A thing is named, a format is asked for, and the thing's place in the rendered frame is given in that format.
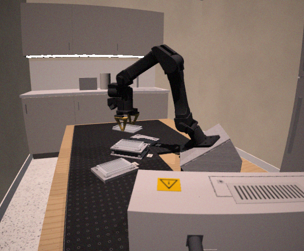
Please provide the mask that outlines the light grey machine housing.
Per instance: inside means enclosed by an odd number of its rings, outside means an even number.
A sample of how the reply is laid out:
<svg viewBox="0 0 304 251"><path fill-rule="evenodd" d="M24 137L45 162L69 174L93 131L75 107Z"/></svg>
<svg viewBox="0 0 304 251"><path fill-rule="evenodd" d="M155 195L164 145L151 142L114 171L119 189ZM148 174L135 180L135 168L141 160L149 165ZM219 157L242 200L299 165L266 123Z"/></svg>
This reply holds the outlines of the light grey machine housing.
<svg viewBox="0 0 304 251"><path fill-rule="evenodd" d="M139 169L127 219L129 251L304 251L304 172Z"/></svg>

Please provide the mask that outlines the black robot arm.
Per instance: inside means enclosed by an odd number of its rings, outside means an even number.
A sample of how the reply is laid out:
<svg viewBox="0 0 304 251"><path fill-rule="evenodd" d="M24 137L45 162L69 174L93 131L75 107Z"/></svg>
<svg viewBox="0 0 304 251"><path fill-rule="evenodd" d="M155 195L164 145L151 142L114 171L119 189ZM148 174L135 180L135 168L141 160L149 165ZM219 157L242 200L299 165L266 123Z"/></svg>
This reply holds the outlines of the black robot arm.
<svg viewBox="0 0 304 251"><path fill-rule="evenodd" d="M122 70L116 76L117 83L108 85L108 106L111 110L116 107L124 111L123 100L133 98L133 89L129 85L140 74L159 63L167 74L175 108L174 123L178 131L184 132L191 138L185 147L211 147L219 139L219 135L206 136L198 122L193 119L188 105L184 84L184 59L166 44L151 48L151 51L140 60Z"/></svg>

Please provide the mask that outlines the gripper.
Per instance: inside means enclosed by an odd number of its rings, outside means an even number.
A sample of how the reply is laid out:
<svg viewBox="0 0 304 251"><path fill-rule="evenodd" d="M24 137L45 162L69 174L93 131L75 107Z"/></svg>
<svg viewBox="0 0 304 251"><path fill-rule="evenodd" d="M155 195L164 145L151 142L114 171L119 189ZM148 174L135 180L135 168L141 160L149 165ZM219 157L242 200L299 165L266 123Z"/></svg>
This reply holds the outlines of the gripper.
<svg viewBox="0 0 304 251"><path fill-rule="evenodd" d="M127 99L127 101L125 101L125 99L121 99L121 100L123 100L124 111L116 110L116 115L114 115L114 118L115 118L116 122L118 123L121 131L124 131L127 120L129 120L130 124L134 125L139 116L139 112L138 112L138 108L133 108L133 99ZM122 116L123 113L124 113L124 115L127 115L128 117ZM133 123L131 121L131 116L135 116ZM122 128L119 120L123 120L123 128Z"/></svg>

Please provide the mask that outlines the white well plate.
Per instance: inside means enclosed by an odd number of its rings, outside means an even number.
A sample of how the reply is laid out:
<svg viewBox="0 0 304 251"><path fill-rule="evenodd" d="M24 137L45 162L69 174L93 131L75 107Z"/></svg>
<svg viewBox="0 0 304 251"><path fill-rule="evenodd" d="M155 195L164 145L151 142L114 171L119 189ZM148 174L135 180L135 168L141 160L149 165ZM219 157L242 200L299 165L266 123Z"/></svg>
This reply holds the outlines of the white well plate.
<svg viewBox="0 0 304 251"><path fill-rule="evenodd" d="M117 130L117 131L121 131L119 125L113 126L112 129ZM142 129L143 129L142 126L126 124L125 130L123 132L136 133L136 132L138 132Z"/></svg>
<svg viewBox="0 0 304 251"><path fill-rule="evenodd" d="M120 141L118 141L118 143L115 144L115 146L124 149L139 150L144 146L144 144L145 143L142 141L121 139Z"/></svg>
<svg viewBox="0 0 304 251"><path fill-rule="evenodd" d="M105 176L114 175L119 172L130 169L132 164L123 158L97 165L96 169Z"/></svg>

